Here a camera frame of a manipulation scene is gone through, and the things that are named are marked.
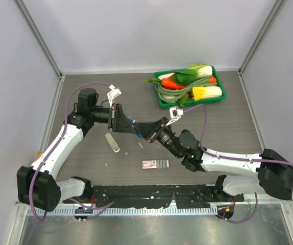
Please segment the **blue stapler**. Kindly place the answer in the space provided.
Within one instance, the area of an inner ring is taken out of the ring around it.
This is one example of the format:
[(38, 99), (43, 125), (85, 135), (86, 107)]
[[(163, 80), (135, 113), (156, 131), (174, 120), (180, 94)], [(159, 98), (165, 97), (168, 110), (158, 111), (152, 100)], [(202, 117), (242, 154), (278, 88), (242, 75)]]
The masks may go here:
[(134, 123), (136, 122), (136, 120), (133, 120), (133, 119), (131, 119), (131, 118), (127, 118), (128, 119), (128, 121), (131, 123), (131, 125), (132, 125), (132, 127), (133, 127), (133, 129), (135, 130), (135, 135), (136, 136), (138, 136), (139, 138), (141, 138), (141, 139), (144, 139), (144, 137), (141, 135), (141, 133), (135, 128), (135, 126), (134, 126)]

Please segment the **white beige stapler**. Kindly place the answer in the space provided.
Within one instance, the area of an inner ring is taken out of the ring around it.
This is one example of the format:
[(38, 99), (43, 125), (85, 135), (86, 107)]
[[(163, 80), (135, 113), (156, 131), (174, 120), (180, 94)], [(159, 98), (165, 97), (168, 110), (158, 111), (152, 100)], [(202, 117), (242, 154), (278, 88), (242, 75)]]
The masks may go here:
[(120, 147), (118, 143), (116, 142), (116, 140), (113, 138), (113, 136), (110, 133), (107, 133), (105, 134), (105, 137), (106, 137), (106, 141), (108, 142), (112, 150), (115, 153), (118, 153), (120, 151)]

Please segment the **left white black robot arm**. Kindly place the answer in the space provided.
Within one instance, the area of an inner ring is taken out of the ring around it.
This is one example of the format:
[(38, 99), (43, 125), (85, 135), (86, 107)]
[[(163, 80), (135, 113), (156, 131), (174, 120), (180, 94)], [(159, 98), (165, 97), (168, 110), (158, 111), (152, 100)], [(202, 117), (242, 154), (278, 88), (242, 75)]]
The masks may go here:
[(106, 124), (112, 132), (135, 133), (121, 104), (114, 103), (121, 91), (113, 85), (109, 89), (108, 108), (97, 104), (99, 94), (95, 89), (78, 89), (78, 101), (72, 112), (65, 112), (66, 118), (57, 137), (31, 166), (22, 166), (18, 170), (17, 192), (21, 203), (30, 205), (32, 209), (51, 212), (60, 202), (70, 198), (75, 198), (82, 204), (91, 200), (92, 187), (89, 180), (72, 177), (57, 182), (56, 178), (70, 152), (95, 123)]

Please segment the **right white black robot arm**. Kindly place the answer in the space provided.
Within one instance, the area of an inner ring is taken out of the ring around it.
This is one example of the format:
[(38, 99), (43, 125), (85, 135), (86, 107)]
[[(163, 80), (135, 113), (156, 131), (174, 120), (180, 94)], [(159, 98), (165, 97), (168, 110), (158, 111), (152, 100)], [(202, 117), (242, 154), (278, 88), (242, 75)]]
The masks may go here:
[(276, 151), (258, 154), (231, 154), (202, 148), (194, 135), (183, 130), (172, 132), (165, 117), (155, 122), (135, 122), (133, 127), (152, 143), (158, 141), (192, 172), (224, 172), (219, 176), (214, 197), (221, 202), (243, 193), (266, 193), (280, 200), (291, 200), (293, 166)]

